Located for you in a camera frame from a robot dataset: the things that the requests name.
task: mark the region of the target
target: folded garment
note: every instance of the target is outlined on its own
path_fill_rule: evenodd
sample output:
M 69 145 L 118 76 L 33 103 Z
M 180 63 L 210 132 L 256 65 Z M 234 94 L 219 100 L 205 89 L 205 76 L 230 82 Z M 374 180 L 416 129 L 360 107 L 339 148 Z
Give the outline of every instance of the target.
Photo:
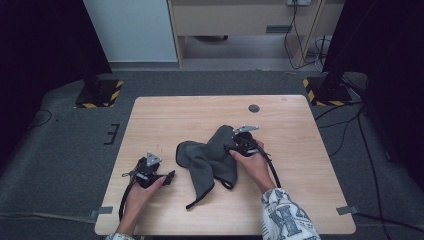
M 185 141 L 177 146 L 176 161 L 187 168 L 196 191 L 196 200 L 186 206 L 193 207 L 214 187 L 214 178 L 227 189 L 237 181 L 237 162 L 224 149 L 224 145 L 235 147 L 233 128 L 221 126 L 207 143 Z

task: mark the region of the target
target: sleeve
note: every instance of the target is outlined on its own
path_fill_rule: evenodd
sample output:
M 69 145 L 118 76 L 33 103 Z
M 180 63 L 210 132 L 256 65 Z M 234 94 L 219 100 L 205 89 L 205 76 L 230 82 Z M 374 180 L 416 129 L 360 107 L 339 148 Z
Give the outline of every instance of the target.
M 112 233 L 105 240 L 134 240 L 134 238 L 123 233 Z
M 281 188 L 262 195 L 262 236 L 264 240 L 321 239 L 306 212 Z

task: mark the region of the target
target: wall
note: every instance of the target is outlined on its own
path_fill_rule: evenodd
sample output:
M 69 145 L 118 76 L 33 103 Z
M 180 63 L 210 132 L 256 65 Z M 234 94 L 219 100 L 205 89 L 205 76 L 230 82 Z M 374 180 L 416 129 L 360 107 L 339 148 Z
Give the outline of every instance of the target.
M 84 0 L 109 62 L 177 62 L 166 0 Z

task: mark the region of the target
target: table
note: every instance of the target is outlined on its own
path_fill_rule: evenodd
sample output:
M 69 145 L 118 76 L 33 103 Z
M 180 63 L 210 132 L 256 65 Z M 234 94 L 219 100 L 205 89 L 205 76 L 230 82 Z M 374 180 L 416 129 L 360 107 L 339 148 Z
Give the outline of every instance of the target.
M 294 15 L 293 6 L 281 0 L 167 1 L 180 66 L 187 36 L 285 34 Z M 287 48 L 296 66 L 303 65 L 314 36 L 333 34 L 344 1 L 311 0 L 309 6 L 297 7 L 299 36 L 295 31 L 287 34 Z
M 249 111 L 251 104 L 259 106 L 259 112 Z M 129 180 L 121 175 L 151 151 L 163 159 L 158 173 L 176 170 L 176 176 L 149 202 L 137 235 L 261 235 L 261 194 L 242 166 L 238 166 L 234 189 L 216 182 L 202 201 L 186 210 L 195 191 L 188 170 L 175 161 L 179 143 L 206 143 L 220 126 L 244 124 L 259 126 L 253 136 L 265 143 L 283 188 L 308 213 L 320 234 L 355 231 L 352 216 L 336 211 L 347 204 L 306 98 L 243 95 L 138 98 L 102 204 L 112 206 L 113 211 L 99 215 L 96 233 L 116 230 L 119 204 Z

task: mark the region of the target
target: hand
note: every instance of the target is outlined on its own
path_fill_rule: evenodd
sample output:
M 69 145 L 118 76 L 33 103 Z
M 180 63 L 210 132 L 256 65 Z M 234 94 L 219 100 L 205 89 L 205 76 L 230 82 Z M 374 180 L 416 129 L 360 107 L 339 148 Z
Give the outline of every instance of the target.
M 263 142 L 256 139 L 255 141 L 259 147 L 262 149 L 264 148 Z M 237 151 L 230 150 L 230 154 L 244 167 L 247 174 L 253 179 L 253 181 L 255 181 L 262 194 L 276 187 L 269 176 L 266 159 L 262 157 L 260 153 L 255 153 L 250 157 L 245 157 Z
M 150 198 L 162 186 L 165 179 L 166 176 L 159 178 L 146 189 L 140 187 L 137 183 L 132 186 L 125 202 L 124 215 L 122 216 L 118 229 L 116 229 L 117 233 L 123 233 L 128 236 L 134 234 L 138 218 L 146 208 Z

